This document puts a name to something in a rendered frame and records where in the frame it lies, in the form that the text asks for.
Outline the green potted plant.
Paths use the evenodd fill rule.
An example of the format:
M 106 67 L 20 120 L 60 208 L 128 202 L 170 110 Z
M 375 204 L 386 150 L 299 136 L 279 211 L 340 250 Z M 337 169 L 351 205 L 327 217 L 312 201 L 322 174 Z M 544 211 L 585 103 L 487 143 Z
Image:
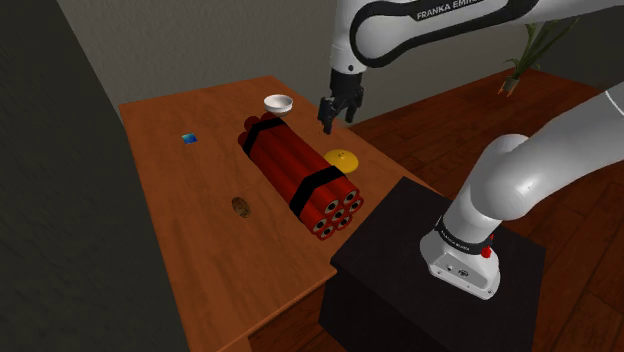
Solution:
M 505 92 L 509 97 L 520 82 L 520 77 L 531 67 L 537 69 L 540 65 L 537 61 L 564 35 L 566 35 L 579 21 L 579 17 L 573 19 L 563 29 L 557 32 L 551 39 L 549 35 L 556 29 L 559 20 L 546 21 L 540 29 L 536 23 L 525 24 L 528 39 L 522 56 L 519 59 L 511 58 L 508 62 L 514 65 L 513 72 L 505 78 L 501 84 L 498 94 Z

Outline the yellow lemon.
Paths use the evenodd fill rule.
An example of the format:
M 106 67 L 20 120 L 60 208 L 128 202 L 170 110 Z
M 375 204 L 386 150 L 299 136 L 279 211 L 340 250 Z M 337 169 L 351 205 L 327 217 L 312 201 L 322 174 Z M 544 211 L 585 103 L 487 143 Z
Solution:
M 356 155 L 344 149 L 330 150 L 324 155 L 324 159 L 344 174 L 352 173 L 359 166 Z

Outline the black robot stand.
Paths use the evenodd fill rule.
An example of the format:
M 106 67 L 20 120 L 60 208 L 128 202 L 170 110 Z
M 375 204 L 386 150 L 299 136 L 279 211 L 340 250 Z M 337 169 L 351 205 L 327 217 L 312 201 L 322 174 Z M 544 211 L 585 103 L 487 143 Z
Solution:
M 544 248 L 498 227 L 501 282 L 475 297 L 434 277 L 420 253 L 449 204 L 402 178 L 333 255 L 319 323 L 347 352 L 532 352 Z

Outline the small white bowl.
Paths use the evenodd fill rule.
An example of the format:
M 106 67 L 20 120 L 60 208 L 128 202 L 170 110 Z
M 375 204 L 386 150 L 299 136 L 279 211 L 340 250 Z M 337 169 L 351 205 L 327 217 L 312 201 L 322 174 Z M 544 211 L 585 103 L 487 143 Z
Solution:
M 293 99 L 283 94 L 267 96 L 263 103 L 265 110 L 277 117 L 288 115 L 293 107 Z

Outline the wooden table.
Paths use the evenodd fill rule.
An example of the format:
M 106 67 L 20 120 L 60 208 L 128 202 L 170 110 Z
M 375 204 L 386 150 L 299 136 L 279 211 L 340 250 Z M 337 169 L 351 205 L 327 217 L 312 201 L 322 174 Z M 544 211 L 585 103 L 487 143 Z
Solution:
M 253 332 L 333 276 L 350 236 L 314 237 L 239 146 L 277 93 L 288 86 L 264 76 L 120 106 L 191 352 L 251 352 Z

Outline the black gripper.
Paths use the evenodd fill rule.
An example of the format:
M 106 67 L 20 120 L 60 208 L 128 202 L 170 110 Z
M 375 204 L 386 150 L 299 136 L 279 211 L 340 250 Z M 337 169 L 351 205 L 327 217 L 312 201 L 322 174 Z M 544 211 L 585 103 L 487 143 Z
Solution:
M 363 101 L 362 73 L 341 73 L 331 71 L 331 97 L 322 97 L 319 104 L 317 119 L 323 126 L 323 132 L 332 133 L 333 121 L 342 109 L 347 107 L 345 122 L 351 124 Z

